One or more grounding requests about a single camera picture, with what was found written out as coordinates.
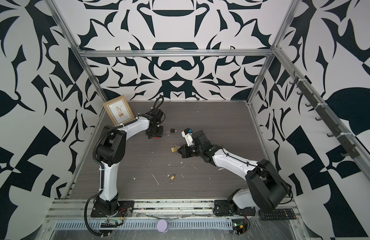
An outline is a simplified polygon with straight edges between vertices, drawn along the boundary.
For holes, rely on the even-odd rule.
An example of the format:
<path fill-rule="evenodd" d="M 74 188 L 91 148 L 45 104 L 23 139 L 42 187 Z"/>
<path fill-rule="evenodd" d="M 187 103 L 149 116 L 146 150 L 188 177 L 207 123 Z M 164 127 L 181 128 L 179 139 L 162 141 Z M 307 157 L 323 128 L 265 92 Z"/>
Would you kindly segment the small black padlock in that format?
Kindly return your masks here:
<path fill-rule="evenodd" d="M 167 136 L 170 136 L 171 134 L 177 133 L 179 130 L 175 128 L 171 128 L 168 132 L 166 132 Z"/>

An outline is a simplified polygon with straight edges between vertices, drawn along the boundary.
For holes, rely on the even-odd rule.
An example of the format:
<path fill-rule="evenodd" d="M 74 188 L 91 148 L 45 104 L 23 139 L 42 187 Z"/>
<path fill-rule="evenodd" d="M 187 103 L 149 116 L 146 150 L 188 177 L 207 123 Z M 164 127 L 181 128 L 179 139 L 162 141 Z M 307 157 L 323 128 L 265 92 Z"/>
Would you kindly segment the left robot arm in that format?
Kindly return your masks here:
<path fill-rule="evenodd" d="M 145 132 L 148 139 L 163 136 L 162 122 L 166 119 L 160 109 L 163 103 L 164 98 L 159 97 L 149 111 L 139 114 L 132 121 L 103 128 L 92 157 L 100 167 L 99 192 L 94 196 L 95 208 L 104 214 L 114 215 L 119 211 L 117 175 L 119 164 L 125 156 L 127 140 L 140 132 Z"/>

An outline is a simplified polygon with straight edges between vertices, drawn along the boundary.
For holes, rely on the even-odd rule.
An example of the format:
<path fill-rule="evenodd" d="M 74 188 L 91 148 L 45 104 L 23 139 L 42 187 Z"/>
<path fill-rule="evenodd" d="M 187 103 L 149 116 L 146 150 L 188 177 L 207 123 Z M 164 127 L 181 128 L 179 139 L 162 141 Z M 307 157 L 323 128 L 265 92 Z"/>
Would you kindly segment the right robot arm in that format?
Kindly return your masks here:
<path fill-rule="evenodd" d="M 281 201 L 292 196 L 291 187 L 268 160 L 252 161 L 213 145 L 203 131 L 182 131 L 186 144 L 178 149 L 183 158 L 200 157 L 204 162 L 236 174 L 247 182 L 246 189 L 235 191 L 228 199 L 230 211 L 236 214 L 251 207 L 272 213 Z"/>

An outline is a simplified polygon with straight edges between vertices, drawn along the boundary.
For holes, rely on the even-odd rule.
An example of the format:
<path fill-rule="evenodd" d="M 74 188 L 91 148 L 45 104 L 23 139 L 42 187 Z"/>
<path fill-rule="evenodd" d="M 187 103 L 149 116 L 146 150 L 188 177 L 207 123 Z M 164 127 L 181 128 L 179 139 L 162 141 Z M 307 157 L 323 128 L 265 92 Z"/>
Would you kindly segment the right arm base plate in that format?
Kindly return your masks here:
<path fill-rule="evenodd" d="M 256 215 L 256 209 L 255 207 L 240 209 L 233 201 L 215 200 L 213 213 L 218 217 L 233 215 L 252 217 Z"/>

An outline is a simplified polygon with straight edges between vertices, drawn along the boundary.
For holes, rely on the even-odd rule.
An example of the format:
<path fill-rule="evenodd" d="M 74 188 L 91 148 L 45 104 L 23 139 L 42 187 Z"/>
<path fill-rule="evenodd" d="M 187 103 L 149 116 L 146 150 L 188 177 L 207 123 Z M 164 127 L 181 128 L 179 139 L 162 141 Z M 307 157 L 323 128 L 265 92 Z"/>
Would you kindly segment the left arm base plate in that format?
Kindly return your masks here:
<path fill-rule="evenodd" d="M 134 201 L 95 201 L 90 216 L 92 218 L 126 217 L 134 211 Z"/>

